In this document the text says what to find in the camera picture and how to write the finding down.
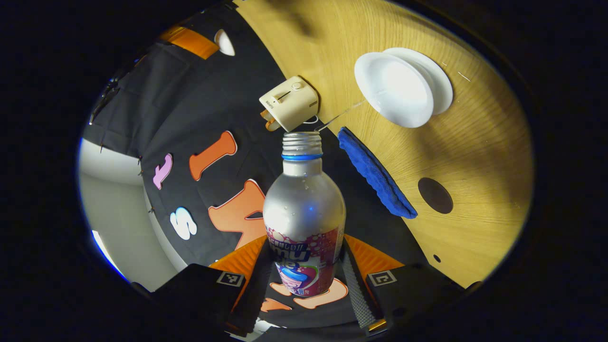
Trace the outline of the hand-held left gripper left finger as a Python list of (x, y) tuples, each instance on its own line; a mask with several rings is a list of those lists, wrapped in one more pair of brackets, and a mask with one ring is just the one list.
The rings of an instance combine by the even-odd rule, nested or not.
[(260, 237), (210, 266), (190, 264), (152, 292), (152, 302), (187, 331), (246, 336), (256, 324), (271, 267), (271, 248)]

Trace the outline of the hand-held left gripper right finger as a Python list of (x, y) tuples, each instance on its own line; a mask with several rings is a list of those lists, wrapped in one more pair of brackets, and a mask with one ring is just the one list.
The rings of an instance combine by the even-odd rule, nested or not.
[(349, 235), (341, 265), (358, 325), (367, 336), (408, 333), (466, 293), (430, 264), (403, 264)]

